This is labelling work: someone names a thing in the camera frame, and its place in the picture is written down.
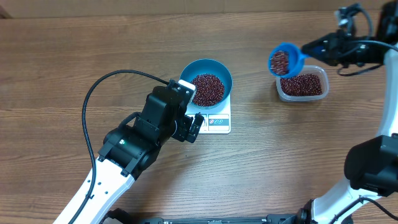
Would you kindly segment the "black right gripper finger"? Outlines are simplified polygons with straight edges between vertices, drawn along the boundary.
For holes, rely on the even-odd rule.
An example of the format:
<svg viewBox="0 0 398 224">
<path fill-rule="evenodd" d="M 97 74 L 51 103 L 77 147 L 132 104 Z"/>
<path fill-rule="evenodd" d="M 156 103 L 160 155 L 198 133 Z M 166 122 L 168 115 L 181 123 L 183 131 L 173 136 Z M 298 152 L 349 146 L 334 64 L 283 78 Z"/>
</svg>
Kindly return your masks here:
<svg viewBox="0 0 398 224">
<path fill-rule="evenodd" d="M 335 37 L 334 34 L 327 34 L 323 37 L 320 37 L 319 39 L 316 39 L 314 41 L 311 41 L 310 43 L 307 43 L 302 46 L 301 51 L 302 52 L 309 52 L 312 50 L 322 50 L 327 48 L 329 45 L 331 39 Z"/>
<path fill-rule="evenodd" d="M 316 46 L 316 47 L 303 46 L 303 53 L 320 62 L 328 63 L 327 51 L 322 46 Z"/>
</svg>

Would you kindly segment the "blue plastic measuring scoop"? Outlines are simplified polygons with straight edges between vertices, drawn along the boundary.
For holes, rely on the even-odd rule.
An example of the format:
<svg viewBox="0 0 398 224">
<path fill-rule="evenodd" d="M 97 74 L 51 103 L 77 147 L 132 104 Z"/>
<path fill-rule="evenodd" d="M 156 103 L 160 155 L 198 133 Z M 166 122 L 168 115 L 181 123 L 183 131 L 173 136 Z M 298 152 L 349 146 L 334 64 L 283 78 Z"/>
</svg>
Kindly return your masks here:
<svg viewBox="0 0 398 224">
<path fill-rule="evenodd" d="M 292 78 L 298 75 L 309 58 L 296 45 L 281 43 L 270 54 L 268 67 L 271 74 L 281 78 Z"/>
</svg>

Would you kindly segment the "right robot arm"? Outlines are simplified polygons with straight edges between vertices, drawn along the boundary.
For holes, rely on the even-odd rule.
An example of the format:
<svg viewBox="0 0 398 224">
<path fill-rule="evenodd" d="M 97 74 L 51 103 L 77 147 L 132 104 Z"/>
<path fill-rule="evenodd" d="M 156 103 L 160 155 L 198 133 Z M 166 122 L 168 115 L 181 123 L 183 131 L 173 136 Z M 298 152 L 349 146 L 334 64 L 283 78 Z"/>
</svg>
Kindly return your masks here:
<svg viewBox="0 0 398 224">
<path fill-rule="evenodd" d="M 352 213 L 364 204 L 397 191 L 397 1 L 382 6 L 377 31 L 364 37 L 351 32 L 353 14 L 360 9 L 358 4 L 340 8 L 340 29 L 305 44 L 301 51 L 330 66 L 383 65 L 386 90 L 379 129 L 375 138 L 349 150 L 343 178 L 286 223 L 352 223 Z"/>
</svg>

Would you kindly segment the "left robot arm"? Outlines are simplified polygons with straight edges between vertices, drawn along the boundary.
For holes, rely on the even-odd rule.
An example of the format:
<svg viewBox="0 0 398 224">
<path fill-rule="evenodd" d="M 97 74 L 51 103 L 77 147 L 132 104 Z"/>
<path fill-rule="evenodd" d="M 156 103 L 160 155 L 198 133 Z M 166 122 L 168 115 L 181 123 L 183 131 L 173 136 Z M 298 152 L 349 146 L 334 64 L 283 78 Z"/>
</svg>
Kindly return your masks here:
<svg viewBox="0 0 398 224">
<path fill-rule="evenodd" d="M 157 86 L 148 94 L 144 109 L 125 118 L 110 131 L 90 172 L 56 223 L 99 223 L 112 205 L 141 173 L 155 162 L 169 139 L 195 142 L 203 116 L 186 114 L 196 88 L 180 80 Z"/>
</svg>

